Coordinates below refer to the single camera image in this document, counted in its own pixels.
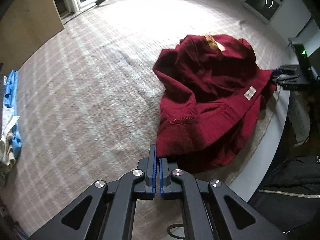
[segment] clothing pile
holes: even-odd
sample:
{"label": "clothing pile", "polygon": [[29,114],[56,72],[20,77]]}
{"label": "clothing pile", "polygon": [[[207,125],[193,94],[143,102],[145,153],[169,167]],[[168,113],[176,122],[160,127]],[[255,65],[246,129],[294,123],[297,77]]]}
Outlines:
{"label": "clothing pile", "polygon": [[8,77],[4,78],[4,83],[0,139],[0,189],[4,187],[7,174],[12,170],[22,146],[17,123],[19,119],[17,115],[18,72],[12,70]]}
{"label": "clothing pile", "polygon": [[230,163],[276,90],[251,45],[228,35],[188,35],[163,49],[153,70],[166,89],[157,157],[191,173]]}

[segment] clothing tag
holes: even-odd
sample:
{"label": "clothing tag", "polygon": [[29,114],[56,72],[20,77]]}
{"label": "clothing tag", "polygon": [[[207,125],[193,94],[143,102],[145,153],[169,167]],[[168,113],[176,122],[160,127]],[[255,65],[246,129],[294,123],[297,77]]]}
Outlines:
{"label": "clothing tag", "polygon": [[255,88],[251,86],[249,90],[246,93],[244,93],[244,96],[246,99],[250,100],[253,97],[255,92],[256,92]]}

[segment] checkered fabric surface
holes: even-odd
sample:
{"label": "checkered fabric surface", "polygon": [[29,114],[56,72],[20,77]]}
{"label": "checkered fabric surface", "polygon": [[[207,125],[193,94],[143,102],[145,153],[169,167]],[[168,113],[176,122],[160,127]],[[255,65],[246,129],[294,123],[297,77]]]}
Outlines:
{"label": "checkered fabric surface", "polygon": [[[148,155],[164,92],[152,72],[161,49],[188,34],[219,33],[247,39],[262,69],[285,56],[277,36],[238,0],[107,0],[27,60],[17,102],[24,145],[1,198],[29,235],[95,180],[119,179]],[[271,115],[268,108],[243,157],[222,171],[224,181],[246,164]],[[159,239],[179,221],[176,201],[138,201],[132,239]]]}

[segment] metal bolt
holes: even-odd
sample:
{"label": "metal bolt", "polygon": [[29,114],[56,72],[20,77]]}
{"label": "metal bolt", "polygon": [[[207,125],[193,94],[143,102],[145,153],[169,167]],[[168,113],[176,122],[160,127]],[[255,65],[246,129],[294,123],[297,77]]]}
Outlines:
{"label": "metal bolt", "polygon": [[180,176],[183,174],[183,170],[180,170],[180,169],[175,169],[172,171],[172,173],[176,176]]}
{"label": "metal bolt", "polygon": [[213,187],[220,187],[222,185],[221,181],[218,179],[213,179],[210,181],[211,186]]}
{"label": "metal bolt", "polygon": [[103,180],[97,180],[94,185],[96,187],[104,187],[105,182]]}
{"label": "metal bolt", "polygon": [[132,173],[134,176],[141,176],[143,171],[142,170],[134,170]]}

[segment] black fabric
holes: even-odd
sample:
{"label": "black fabric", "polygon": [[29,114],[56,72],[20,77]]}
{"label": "black fabric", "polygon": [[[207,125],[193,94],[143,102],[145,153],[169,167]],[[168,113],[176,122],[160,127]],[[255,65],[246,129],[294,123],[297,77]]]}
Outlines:
{"label": "black fabric", "polygon": [[[319,157],[290,160],[264,178],[262,190],[320,195]],[[255,192],[248,202],[261,215],[288,232],[291,239],[320,239],[320,198],[303,198]]]}

